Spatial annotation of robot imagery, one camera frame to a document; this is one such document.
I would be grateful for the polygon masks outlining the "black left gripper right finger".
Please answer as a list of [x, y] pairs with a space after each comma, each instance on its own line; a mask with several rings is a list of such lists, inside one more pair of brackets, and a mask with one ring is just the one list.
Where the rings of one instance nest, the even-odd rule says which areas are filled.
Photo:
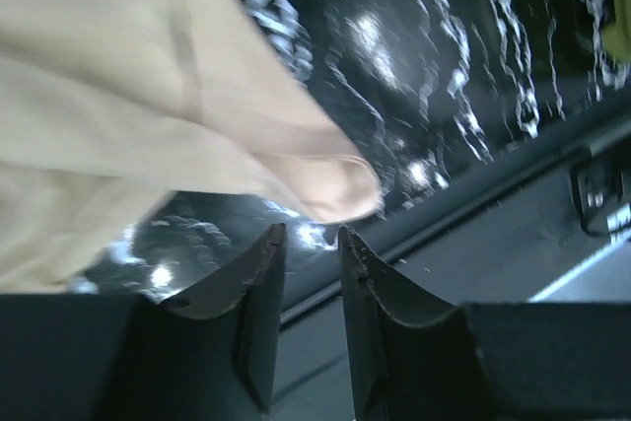
[[454, 306], [338, 234], [360, 420], [626, 420], [630, 308]]

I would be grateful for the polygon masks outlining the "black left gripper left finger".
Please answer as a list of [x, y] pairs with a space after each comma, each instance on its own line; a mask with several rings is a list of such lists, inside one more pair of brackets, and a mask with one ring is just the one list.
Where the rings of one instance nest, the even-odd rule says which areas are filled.
[[271, 406], [286, 228], [186, 290], [1, 300], [5, 420], [259, 420]]

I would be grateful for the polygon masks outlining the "beige t shirt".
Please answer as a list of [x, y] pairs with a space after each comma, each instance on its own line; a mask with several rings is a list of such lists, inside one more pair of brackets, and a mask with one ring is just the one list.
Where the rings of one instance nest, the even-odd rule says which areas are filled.
[[2, 292], [65, 290], [178, 191], [323, 224], [383, 202], [240, 0], [1, 0]]

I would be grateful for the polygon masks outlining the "olive green plastic bin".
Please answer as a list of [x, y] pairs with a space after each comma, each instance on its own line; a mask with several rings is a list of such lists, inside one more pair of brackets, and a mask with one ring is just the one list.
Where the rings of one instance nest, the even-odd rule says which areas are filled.
[[614, 20], [601, 30], [602, 44], [616, 61], [630, 61], [630, 0], [613, 0]]

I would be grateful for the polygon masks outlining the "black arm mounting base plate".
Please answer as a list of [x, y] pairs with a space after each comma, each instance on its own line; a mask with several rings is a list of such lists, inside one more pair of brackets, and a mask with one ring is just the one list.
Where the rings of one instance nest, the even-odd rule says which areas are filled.
[[[582, 231], [570, 173], [629, 134], [624, 89], [413, 208], [358, 225], [357, 234], [385, 262], [451, 303], [524, 300], [608, 245], [608, 238]], [[336, 245], [312, 223], [293, 220], [288, 233], [279, 396], [347, 366]]]

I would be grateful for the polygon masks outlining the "aluminium front rail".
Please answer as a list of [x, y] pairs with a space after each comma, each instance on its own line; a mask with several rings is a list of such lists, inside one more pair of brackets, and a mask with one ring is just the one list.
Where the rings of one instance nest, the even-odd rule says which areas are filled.
[[528, 299], [540, 302], [629, 302], [630, 242], [595, 253]]

